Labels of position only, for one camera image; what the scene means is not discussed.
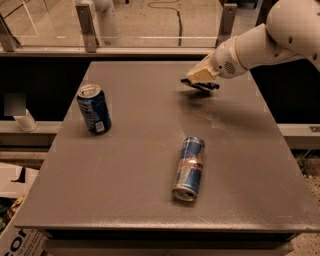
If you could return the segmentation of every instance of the gray table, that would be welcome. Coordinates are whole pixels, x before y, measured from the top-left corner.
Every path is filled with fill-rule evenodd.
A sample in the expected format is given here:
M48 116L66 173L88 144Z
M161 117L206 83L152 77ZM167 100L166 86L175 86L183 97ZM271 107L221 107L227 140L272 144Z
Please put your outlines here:
M91 63L83 83L105 91L112 128L91 135L74 100L15 225L128 248L277 247L320 231L320 209L250 74L219 79L208 96L180 83L194 65ZM171 194L187 136L206 143L194 203Z

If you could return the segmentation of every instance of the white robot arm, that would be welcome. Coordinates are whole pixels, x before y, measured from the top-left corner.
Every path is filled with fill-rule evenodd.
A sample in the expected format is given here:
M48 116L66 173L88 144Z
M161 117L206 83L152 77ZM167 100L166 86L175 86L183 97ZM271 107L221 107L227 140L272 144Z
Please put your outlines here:
M308 59L320 72L320 1L280 0L266 25L223 42L191 69L191 83L232 78L261 65Z

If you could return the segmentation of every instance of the can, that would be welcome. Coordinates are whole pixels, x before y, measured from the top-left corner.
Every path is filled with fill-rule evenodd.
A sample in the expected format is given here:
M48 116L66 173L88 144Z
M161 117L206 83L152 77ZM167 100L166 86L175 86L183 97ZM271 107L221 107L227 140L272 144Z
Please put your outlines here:
M99 85L86 84L78 90L77 101L87 128L94 134L103 134L111 127L108 107Z
M203 170L204 141L198 137L184 140L173 195L183 201L194 201L199 193Z

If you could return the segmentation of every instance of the red bull can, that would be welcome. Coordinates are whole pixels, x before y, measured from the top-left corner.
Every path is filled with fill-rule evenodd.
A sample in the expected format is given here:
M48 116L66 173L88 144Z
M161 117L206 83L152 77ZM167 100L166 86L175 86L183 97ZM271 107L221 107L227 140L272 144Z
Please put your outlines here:
M173 195L183 201L194 201L199 193L203 170L204 141L198 137L184 140Z

